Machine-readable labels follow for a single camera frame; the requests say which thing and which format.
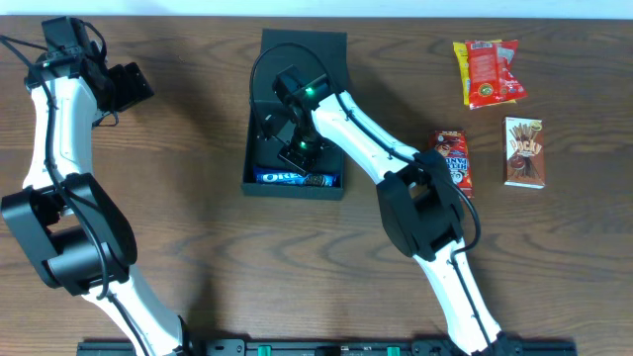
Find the black gift box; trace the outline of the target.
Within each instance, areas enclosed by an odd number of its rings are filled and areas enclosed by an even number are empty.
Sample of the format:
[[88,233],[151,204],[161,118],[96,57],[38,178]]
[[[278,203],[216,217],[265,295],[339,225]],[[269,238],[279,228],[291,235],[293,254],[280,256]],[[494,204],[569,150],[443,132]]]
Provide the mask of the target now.
[[337,201],[344,152],[321,137],[309,109],[347,87],[347,35],[264,29],[249,78],[241,188],[247,196]]

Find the blue Oreo cookie pack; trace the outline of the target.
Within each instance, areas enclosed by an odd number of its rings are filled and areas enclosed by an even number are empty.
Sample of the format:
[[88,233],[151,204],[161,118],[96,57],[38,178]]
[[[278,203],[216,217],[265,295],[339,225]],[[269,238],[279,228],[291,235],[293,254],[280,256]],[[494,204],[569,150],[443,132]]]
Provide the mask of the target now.
[[302,176],[299,173],[257,167],[253,168],[253,176],[257,183],[273,185],[312,186],[312,187],[337,187],[339,176],[337,174],[309,173]]

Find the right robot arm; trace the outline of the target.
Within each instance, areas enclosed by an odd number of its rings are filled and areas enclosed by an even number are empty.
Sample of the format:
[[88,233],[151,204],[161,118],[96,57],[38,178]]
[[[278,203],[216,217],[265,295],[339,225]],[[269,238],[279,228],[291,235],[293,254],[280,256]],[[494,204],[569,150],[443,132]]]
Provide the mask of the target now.
[[275,76],[272,90],[295,126],[279,159],[306,176],[325,142],[342,149],[375,183],[383,228],[397,250],[420,266],[453,344],[467,355],[511,354],[466,256],[476,244],[465,240],[462,221],[469,213],[480,233],[479,216],[440,153],[420,152],[394,138],[328,73],[307,81],[291,65]]

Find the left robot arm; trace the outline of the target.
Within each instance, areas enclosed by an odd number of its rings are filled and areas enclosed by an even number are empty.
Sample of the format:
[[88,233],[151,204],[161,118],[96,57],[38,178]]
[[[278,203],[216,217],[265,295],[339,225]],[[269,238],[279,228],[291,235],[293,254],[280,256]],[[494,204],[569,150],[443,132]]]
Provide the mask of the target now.
[[42,281],[102,310],[130,355],[195,355],[183,318],[136,267],[133,229],[94,176],[92,132],[154,94],[138,65],[108,66],[103,37],[74,17],[42,23],[45,44],[26,63],[36,108],[34,152],[21,191],[1,214]]

